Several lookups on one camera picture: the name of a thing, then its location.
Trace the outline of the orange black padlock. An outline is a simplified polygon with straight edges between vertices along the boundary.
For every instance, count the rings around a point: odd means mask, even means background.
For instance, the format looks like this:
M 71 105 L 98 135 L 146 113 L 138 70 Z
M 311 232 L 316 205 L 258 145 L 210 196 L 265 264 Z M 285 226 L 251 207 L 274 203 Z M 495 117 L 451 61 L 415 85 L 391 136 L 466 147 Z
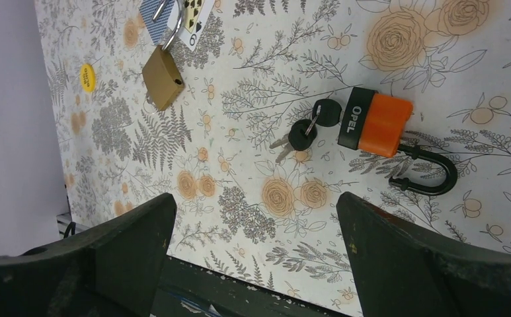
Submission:
M 392 158 L 402 152 L 413 160 L 420 159 L 437 164 L 445 176 L 444 181 L 437 186 L 394 177 L 389 178 L 389 185 L 422 195 L 446 194 L 457 183 L 457 168 L 454 163 L 447 157 L 423 150 L 418 145 L 401 144 L 401 136 L 412 112 L 413 104 L 408 100 L 380 94 L 368 88 L 354 87 L 341 120 L 338 144 L 384 158 Z

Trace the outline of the black-headed keys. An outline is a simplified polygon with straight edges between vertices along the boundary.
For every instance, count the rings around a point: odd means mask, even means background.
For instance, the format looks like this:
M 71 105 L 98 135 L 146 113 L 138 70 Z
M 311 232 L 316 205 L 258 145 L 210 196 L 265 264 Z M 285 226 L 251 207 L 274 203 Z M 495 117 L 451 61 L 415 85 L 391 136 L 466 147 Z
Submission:
M 339 102 L 324 98 L 317 100 L 311 111 L 310 118 L 303 118 L 290 127 L 290 130 L 280 139 L 273 142 L 269 148 L 282 147 L 275 163 L 281 163 L 293 151 L 305 151 L 317 138 L 317 126 L 332 127 L 340 121 L 342 106 Z

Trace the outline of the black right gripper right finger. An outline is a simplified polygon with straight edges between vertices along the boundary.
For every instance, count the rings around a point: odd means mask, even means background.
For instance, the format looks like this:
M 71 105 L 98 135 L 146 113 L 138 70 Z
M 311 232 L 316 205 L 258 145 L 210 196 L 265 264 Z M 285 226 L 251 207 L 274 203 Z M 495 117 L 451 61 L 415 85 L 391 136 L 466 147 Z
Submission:
M 365 316 L 511 316 L 511 254 L 435 233 L 350 192 L 336 210 Z

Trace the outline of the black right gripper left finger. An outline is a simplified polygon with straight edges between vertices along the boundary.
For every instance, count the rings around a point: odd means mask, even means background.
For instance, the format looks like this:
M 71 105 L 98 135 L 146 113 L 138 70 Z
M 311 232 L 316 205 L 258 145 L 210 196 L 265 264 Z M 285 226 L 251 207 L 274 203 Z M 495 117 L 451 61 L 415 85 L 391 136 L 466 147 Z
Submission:
M 149 316 L 177 205 L 161 194 L 110 221 L 0 256 L 0 316 Z

